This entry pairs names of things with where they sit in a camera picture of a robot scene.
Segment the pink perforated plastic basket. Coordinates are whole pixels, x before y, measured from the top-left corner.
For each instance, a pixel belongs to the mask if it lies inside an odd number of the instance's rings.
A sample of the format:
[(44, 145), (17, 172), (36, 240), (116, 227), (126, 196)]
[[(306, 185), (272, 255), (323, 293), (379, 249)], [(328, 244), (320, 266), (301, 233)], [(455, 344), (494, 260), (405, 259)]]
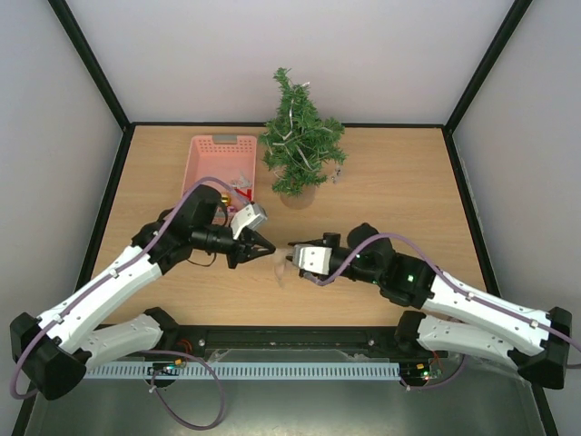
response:
[(257, 163), (257, 137), (253, 135), (206, 134), (192, 138), (185, 165), (182, 193), (186, 193), (203, 177), (214, 177), (230, 185), (242, 170), (253, 181)]

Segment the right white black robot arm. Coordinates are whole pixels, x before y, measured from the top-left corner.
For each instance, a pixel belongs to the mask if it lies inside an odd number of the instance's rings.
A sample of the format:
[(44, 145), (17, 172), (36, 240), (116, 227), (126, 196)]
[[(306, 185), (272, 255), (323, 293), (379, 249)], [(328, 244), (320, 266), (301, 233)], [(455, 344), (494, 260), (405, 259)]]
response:
[(421, 350), (460, 353), (499, 363), (528, 382), (561, 390), (565, 385), (572, 315), (554, 307), (528, 308), (482, 292), (453, 277), (421, 250), (415, 255), (393, 248), (395, 233), (368, 223), (340, 235), (295, 242), (287, 259), (300, 276), (319, 286), (340, 277), (378, 286), (382, 297), (404, 308), (395, 338), (413, 356)]

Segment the clear plastic battery box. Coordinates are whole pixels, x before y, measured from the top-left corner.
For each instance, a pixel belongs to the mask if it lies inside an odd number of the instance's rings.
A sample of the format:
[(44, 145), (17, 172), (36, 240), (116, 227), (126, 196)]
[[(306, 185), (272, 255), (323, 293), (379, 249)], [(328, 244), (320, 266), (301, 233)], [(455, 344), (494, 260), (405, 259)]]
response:
[(340, 181), (341, 175), (342, 175), (342, 168), (340, 166), (337, 166), (334, 169), (334, 172), (331, 176), (331, 182), (333, 184), (337, 184)]

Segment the round wooden tree base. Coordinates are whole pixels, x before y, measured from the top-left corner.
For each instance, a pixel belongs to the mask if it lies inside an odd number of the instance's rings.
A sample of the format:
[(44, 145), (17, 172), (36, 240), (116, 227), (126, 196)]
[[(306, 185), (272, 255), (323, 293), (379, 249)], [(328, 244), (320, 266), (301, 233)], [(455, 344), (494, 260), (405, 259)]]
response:
[(315, 195), (315, 190), (304, 190), (300, 195), (288, 195), (286, 193), (282, 193), (280, 198), (281, 202), (286, 207), (293, 210), (302, 210), (312, 205), (315, 199)]

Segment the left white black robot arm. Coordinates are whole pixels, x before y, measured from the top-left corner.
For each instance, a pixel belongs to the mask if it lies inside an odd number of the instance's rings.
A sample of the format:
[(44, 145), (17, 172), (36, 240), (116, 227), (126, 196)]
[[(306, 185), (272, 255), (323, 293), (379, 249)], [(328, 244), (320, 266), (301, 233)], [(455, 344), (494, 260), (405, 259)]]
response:
[(242, 198), (241, 209), (231, 219), (223, 225), (214, 223), (217, 210), (225, 206), (213, 187), (218, 182), (205, 177), (195, 183), (66, 300), (36, 317), (23, 312), (11, 321), (15, 371), (34, 385), (32, 391), (20, 393), (14, 375), (10, 381), (14, 398), (24, 400), (40, 393), (47, 400), (59, 399), (92, 368), (164, 342), (163, 325), (171, 317), (160, 309), (112, 327), (100, 324), (136, 292), (189, 260), (193, 251), (222, 254), (231, 269), (274, 253), (274, 245), (257, 231), (267, 220), (260, 205)]

